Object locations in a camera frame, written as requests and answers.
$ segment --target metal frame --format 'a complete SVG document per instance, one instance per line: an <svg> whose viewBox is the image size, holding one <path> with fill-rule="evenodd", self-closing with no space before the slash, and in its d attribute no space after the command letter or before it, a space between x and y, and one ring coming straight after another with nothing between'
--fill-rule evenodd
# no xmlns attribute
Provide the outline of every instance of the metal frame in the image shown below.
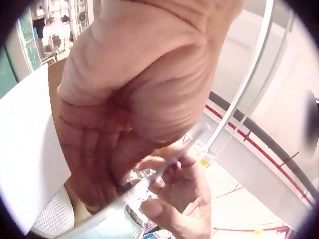
<svg viewBox="0 0 319 239"><path fill-rule="evenodd" d="M214 131L213 135L209 139L208 143L205 145L203 151L200 153L199 160L202 160L205 154L208 153L211 145L214 143L214 141L216 140L220 132L225 128L229 119L233 116L234 112L236 111L238 107L238 104L243 98L250 82L252 81L255 75L255 72L257 70L258 64L265 50L266 43L269 37L269 33L270 33L271 25L272 25L273 8L274 8L274 0L267 0L264 18L262 21L258 40L255 46L254 54L251 60L251 65L246 73L246 76L243 78L243 81L232 103L230 104L228 110L226 111L225 116L223 117L219 125L217 126L216 130Z"/></svg>
<svg viewBox="0 0 319 239"><path fill-rule="evenodd" d="M237 130L243 125L243 123L245 122L245 120L248 118L248 116L250 116L256 106L259 104L260 100L262 99L262 97L264 96L265 92L268 89L269 83L271 82L271 80L273 79L274 73L277 70L278 67L278 63L280 62L282 55L284 53L285 50L285 46L286 46L286 42L287 42L287 35L289 33L290 27L292 25L292 21L293 21L293 10L290 11L289 14L289 20L288 20L288 24L287 27L285 29L285 33L283 35L283 39L281 41L279 50L277 52L276 58L271 66L271 69L268 73L268 76L266 77L266 80L264 81L263 85L261 86L257 96L255 97L255 99L253 100L253 103L250 105L249 109L247 110L246 114L244 115L244 117L242 118L242 120L239 122L239 124L236 126L235 130L232 132L232 134L230 135L230 137L227 139L227 141L224 143L224 145L222 145L222 147L217 151L217 153L215 154L215 156L217 156L219 154L219 152L228 144L228 142L232 139L232 137L236 134Z"/></svg>

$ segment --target wooden surface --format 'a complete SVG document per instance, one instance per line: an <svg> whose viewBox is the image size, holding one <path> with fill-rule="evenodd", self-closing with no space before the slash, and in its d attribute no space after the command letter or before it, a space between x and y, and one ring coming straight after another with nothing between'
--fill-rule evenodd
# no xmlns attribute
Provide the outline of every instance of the wooden surface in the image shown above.
<svg viewBox="0 0 319 239"><path fill-rule="evenodd" d="M63 73L65 62L66 62L66 59L63 59L48 66L49 94L50 94L50 101L51 101L51 108L52 108L52 117L53 117L55 126L57 126L58 124L57 110L59 105L59 97L57 95L57 88L62 79L62 73ZM86 210L84 204L78 199L78 197L70 189L70 187L68 187L67 184L65 184L64 186L69 194L69 197L73 206L74 217L75 217L74 227L76 227L85 218L89 217L90 214Z"/></svg>

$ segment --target red pipe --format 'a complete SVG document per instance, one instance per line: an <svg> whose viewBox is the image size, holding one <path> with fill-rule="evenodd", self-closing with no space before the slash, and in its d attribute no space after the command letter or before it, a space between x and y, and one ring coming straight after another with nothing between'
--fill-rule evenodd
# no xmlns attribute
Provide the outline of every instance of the red pipe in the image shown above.
<svg viewBox="0 0 319 239"><path fill-rule="evenodd" d="M221 114L219 114L217 111L206 105L206 109L208 109L210 112L218 116L220 119L223 118ZM236 126L233 125L231 122L228 122L228 125L232 127L233 129L236 129ZM306 196L306 194L301 190L301 188L296 184L296 182L279 166L278 163L276 163L265 151L263 151L254 141L252 141L247 135L245 135L241 130L237 130L237 132L244 138L247 138L246 140L251 143L256 149L259 150L273 165L276 166L276 168L282 172L283 175L295 186L295 188L301 193L301 195L307 200L307 202L311 205L314 206L311 200Z"/></svg>
<svg viewBox="0 0 319 239"><path fill-rule="evenodd" d="M279 167L281 167L282 165L285 165L286 163L288 163L290 160L292 160L295 156L297 156L299 154L299 152L295 153L292 157L286 159L283 164L279 165Z"/></svg>
<svg viewBox="0 0 319 239"><path fill-rule="evenodd" d="M215 230L221 230L221 231L231 231L231 232L255 232L256 230L254 229L247 229L247 230L242 230L242 229L225 229L225 228L214 228ZM274 230L280 230L280 231L287 231L290 228L288 226L282 226L282 227L275 227L275 228L266 228L262 229L262 231L274 231Z"/></svg>

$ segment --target white paper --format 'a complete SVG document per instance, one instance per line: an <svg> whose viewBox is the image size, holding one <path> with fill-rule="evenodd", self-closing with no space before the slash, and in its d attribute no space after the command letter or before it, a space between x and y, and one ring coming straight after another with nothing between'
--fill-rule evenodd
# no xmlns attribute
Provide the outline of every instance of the white paper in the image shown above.
<svg viewBox="0 0 319 239"><path fill-rule="evenodd" d="M24 234L70 176L43 65L0 100L0 196Z"/></svg>

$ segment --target hand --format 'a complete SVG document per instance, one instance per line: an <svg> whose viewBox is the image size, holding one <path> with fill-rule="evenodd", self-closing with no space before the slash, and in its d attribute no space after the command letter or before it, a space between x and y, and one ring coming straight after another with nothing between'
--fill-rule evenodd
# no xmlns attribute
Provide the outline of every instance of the hand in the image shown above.
<svg viewBox="0 0 319 239"><path fill-rule="evenodd" d="M170 158L178 148L167 147L158 156ZM135 170L156 170L165 163L161 157L149 156ZM165 185L154 182L149 190L158 199L148 199L141 209L144 214L174 234L176 239L211 238L211 192L204 174L204 167L195 157L187 154L179 163L169 167L162 177Z"/></svg>
<svg viewBox="0 0 319 239"><path fill-rule="evenodd" d="M170 1L108 2L65 64L55 124L72 172L67 184L90 212L112 202L128 171L181 138L205 106L227 8L218 8L224 24L212 15L208 36L214 1Z"/></svg>

